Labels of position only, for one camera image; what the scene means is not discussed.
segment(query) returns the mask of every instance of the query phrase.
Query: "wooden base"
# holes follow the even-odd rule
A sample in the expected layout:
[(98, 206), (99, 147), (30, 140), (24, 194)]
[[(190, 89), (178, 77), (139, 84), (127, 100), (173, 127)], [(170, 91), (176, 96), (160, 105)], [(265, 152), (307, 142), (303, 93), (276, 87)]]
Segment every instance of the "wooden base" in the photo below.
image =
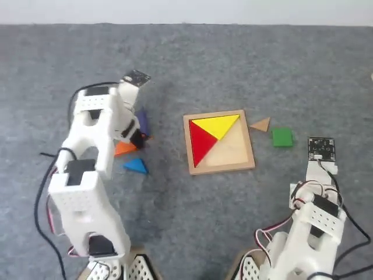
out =
[[(240, 117), (228, 130), (225, 136), (215, 143), (198, 165), (194, 166), (189, 121), (230, 115), (240, 115)], [(251, 169), (255, 167), (249, 131), (247, 128), (245, 112), (243, 110), (186, 115), (184, 116), (184, 130), (189, 172), (192, 175)]]

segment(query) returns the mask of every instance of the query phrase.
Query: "green square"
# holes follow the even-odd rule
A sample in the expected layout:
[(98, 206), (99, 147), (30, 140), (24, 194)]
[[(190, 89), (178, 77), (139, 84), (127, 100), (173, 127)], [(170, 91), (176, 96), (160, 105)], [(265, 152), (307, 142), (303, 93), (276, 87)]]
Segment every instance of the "green square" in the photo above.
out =
[(274, 147), (292, 147), (293, 135), (289, 127), (272, 128), (272, 143)]

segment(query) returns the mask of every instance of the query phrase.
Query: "white wall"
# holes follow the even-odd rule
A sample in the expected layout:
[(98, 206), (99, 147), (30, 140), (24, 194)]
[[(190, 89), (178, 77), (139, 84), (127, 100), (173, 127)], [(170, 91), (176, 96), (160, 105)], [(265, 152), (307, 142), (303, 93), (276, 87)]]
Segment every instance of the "white wall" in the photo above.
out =
[(373, 26), (373, 0), (0, 0), (0, 23)]

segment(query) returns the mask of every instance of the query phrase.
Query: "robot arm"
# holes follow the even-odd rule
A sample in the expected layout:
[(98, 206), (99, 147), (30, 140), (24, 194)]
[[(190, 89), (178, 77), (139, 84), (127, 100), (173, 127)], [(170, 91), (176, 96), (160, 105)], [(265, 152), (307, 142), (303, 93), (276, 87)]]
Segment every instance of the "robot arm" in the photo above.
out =
[[(115, 139), (132, 142), (139, 149), (144, 146), (133, 105), (139, 88), (149, 79), (132, 71), (117, 87), (93, 87), (78, 93), (73, 123), (62, 144), (77, 160), (66, 150), (59, 153), (48, 192), (73, 248), (90, 261), (116, 260), (125, 266), (130, 251), (129, 236), (103, 181), (111, 178)], [(98, 150), (97, 158), (79, 159), (92, 146)]]
[[(337, 173), (334, 152), (325, 152), (334, 151), (334, 141), (310, 138), (308, 145), (306, 181), (290, 185), (289, 207), (293, 210), (290, 231), (277, 232), (269, 238), (267, 248), (263, 249), (267, 254), (264, 263), (259, 267), (254, 265), (249, 271), (248, 275), (258, 276), (254, 279), (306, 280), (316, 272), (333, 272), (346, 220), (340, 196), (326, 172)], [(268, 235), (272, 230), (259, 231)], [(324, 279), (327, 278), (321, 275), (312, 277), (312, 280)]]

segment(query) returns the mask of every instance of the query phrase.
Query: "gray carpet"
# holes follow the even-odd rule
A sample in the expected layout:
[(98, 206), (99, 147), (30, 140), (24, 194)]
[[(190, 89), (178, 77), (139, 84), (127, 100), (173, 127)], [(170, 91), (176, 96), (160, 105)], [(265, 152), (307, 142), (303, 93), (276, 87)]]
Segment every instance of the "gray carpet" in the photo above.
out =
[[(122, 170), (117, 159), (107, 192), (164, 279), (223, 279), (254, 246), (252, 232), (289, 213), (288, 186), (304, 178), (310, 135), (335, 138), (345, 202), (373, 234), (372, 46), (369, 27), (0, 26), (0, 279), (60, 279), (33, 223), (50, 163), (38, 153), (66, 137), (76, 88), (133, 68), (153, 77), (139, 96), (154, 135), (141, 153), (150, 174)], [(249, 123), (271, 116), (272, 126), (292, 128), (295, 147), (275, 149), (269, 134), (252, 131), (254, 170), (191, 177), (182, 115), (236, 109)], [(65, 255), (67, 240), (54, 240)], [(340, 248), (359, 240), (347, 222)], [(64, 261), (69, 279), (86, 262)], [(338, 272), (369, 263), (372, 247)]]

